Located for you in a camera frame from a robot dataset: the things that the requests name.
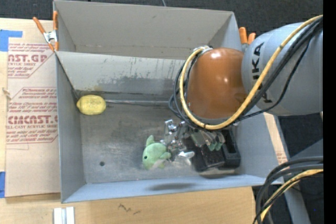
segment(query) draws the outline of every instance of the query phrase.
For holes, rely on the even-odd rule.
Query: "blue tape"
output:
[[[22,31],[10,31],[0,29],[0,51],[8,51],[10,37],[22,37]]]
[[[5,198],[5,172],[0,172],[0,198]]]

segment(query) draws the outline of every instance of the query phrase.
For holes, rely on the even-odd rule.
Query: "bin floor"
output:
[[[198,173],[182,159],[166,162],[164,169],[146,170],[142,153],[147,138],[163,138],[164,122],[178,119],[164,106],[109,104],[101,115],[81,115],[82,153],[87,183],[107,183]]]

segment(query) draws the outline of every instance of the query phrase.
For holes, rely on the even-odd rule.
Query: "green plush toy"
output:
[[[164,168],[164,161],[171,156],[164,144],[154,141],[153,135],[147,138],[146,148],[142,154],[142,163],[146,169]]]

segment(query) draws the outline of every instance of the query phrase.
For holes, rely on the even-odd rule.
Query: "yellow sponge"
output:
[[[100,96],[89,94],[82,96],[76,106],[85,115],[99,115],[105,111],[106,102]]]

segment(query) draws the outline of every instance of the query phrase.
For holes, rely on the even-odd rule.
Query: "gray bin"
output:
[[[241,50],[232,12],[75,1],[54,1],[54,10],[62,202],[261,185],[277,165],[259,115],[237,127],[242,159],[236,170],[212,177],[179,161],[165,169],[142,167],[147,137],[159,140],[164,121],[178,122],[164,102],[192,50]],[[115,103],[101,115],[83,115],[76,97],[88,93]]]

